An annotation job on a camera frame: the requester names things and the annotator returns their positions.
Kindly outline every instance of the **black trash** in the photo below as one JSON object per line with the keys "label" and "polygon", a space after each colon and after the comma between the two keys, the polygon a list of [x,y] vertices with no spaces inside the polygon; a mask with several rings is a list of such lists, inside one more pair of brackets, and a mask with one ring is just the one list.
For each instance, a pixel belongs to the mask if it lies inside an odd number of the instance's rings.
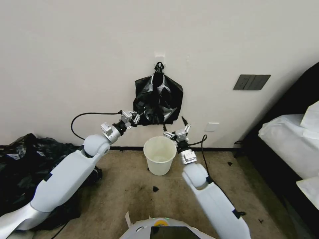
{"label": "black trash", "polygon": [[[31,133],[10,145],[0,146],[0,216],[28,204],[42,179],[77,148],[52,138],[36,138]],[[95,167],[82,186],[92,185],[100,178],[102,171]],[[51,230],[79,216],[79,200],[75,193],[35,229]]]}
{"label": "black trash", "polygon": [[163,73],[157,63],[155,73],[135,81],[133,109],[141,114],[139,124],[173,124],[178,119],[183,100],[183,88]]}

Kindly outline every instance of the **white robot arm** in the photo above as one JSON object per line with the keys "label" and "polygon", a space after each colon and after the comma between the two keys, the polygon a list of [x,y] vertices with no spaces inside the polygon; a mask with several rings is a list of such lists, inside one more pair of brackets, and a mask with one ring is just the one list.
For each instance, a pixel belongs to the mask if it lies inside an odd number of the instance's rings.
{"label": "white robot arm", "polygon": [[39,225],[53,209],[71,198],[109,151],[110,145],[131,126],[137,126],[139,114],[132,111],[121,113],[118,123],[101,125],[104,136],[88,136],[78,150],[66,156],[39,183],[30,203],[0,217],[0,239],[6,239],[15,230],[29,230]]}
{"label": "white robot arm", "polygon": [[183,118],[185,128],[169,133],[164,126],[164,135],[175,141],[184,170],[182,176],[195,194],[197,201],[221,239],[250,239],[248,225],[225,193],[208,175],[201,164],[197,164],[195,152],[188,145],[187,134],[191,127]]}

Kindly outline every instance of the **screen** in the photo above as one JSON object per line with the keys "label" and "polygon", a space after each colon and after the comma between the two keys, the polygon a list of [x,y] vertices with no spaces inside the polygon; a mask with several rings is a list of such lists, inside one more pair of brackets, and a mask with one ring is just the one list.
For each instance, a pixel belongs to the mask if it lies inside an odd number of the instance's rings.
{"label": "screen", "polygon": [[188,227],[152,227],[150,239],[200,239]]}

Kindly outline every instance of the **beige carpet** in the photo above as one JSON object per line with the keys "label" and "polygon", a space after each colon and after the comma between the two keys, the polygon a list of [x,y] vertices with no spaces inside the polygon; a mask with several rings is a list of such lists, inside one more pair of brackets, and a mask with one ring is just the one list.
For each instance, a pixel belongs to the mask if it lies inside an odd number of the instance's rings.
{"label": "beige carpet", "polygon": [[[204,165],[201,153],[196,154]],[[237,210],[247,213],[244,219],[253,239],[297,238],[286,210],[246,158],[234,159],[231,152],[206,152],[205,156],[212,178]],[[103,179],[81,190],[81,217],[71,220],[56,239],[119,238],[127,230],[127,211],[132,222],[149,215],[170,217],[218,238],[181,177],[178,157],[164,176],[147,171],[142,151],[110,151],[98,167]],[[153,186],[159,191],[153,192]],[[50,239],[57,231],[39,231],[35,238]]]}

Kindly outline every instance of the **plastic bucket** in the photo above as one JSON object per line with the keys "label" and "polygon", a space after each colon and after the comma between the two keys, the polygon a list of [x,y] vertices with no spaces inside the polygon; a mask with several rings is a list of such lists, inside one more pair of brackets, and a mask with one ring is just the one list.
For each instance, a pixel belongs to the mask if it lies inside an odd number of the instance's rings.
{"label": "plastic bucket", "polygon": [[143,151],[151,173],[161,176],[169,171],[176,155],[176,146],[169,138],[158,136],[146,141]]}

